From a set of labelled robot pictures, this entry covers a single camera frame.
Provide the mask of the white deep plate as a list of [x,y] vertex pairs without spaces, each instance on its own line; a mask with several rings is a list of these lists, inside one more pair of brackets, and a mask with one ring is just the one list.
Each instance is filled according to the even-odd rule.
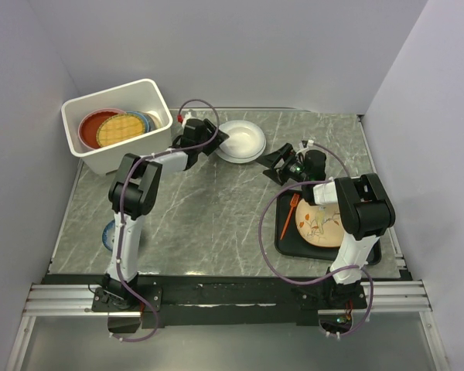
[[216,154],[226,162],[244,164],[253,162],[266,149],[264,137],[234,135],[228,138],[217,150]]
[[266,148],[264,132],[250,121],[228,121],[220,125],[220,130],[229,136],[217,149],[217,155],[225,161],[251,162]]

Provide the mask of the beige floral plate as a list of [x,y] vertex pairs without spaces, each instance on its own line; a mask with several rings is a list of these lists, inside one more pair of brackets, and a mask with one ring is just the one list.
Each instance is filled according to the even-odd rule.
[[153,130],[164,128],[166,126],[164,117],[162,117],[158,112],[148,111],[147,115],[151,118],[152,122],[150,125],[152,126]]

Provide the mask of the yellow woven plate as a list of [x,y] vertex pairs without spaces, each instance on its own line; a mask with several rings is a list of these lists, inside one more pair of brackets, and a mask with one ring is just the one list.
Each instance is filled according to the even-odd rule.
[[135,138],[146,132],[146,124],[135,114],[116,114],[97,129],[96,140],[101,147]]

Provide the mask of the red plate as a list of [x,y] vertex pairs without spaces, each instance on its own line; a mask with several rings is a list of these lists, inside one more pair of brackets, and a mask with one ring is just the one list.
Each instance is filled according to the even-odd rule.
[[81,143],[90,150],[99,149],[96,134],[98,128],[110,117],[117,114],[123,114],[124,111],[115,108],[104,108],[89,113],[80,122],[78,128],[78,137]]

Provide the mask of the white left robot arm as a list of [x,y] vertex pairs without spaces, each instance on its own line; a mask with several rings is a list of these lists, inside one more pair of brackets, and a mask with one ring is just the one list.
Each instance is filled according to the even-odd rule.
[[103,297],[127,311],[138,301],[138,248],[145,217],[152,211],[164,175],[193,167],[229,135],[210,120],[191,118],[171,147],[159,153],[123,156],[108,193],[114,212],[111,261],[102,280]]

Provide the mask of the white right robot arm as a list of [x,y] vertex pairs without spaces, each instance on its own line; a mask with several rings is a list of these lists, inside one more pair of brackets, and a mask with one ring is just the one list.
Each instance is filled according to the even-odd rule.
[[311,281],[293,281],[268,267],[283,281],[296,285],[317,284],[324,281],[323,299],[328,306],[340,308],[355,295],[361,274],[373,246],[395,223],[395,211],[376,173],[358,178],[349,176],[326,179],[326,155],[313,150],[316,144],[302,143],[295,151],[286,144],[279,150],[262,155],[256,162],[267,169],[264,174],[284,185],[289,179],[302,187],[302,198],[310,205],[337,205],[344,230],[339,252],[327,274]]

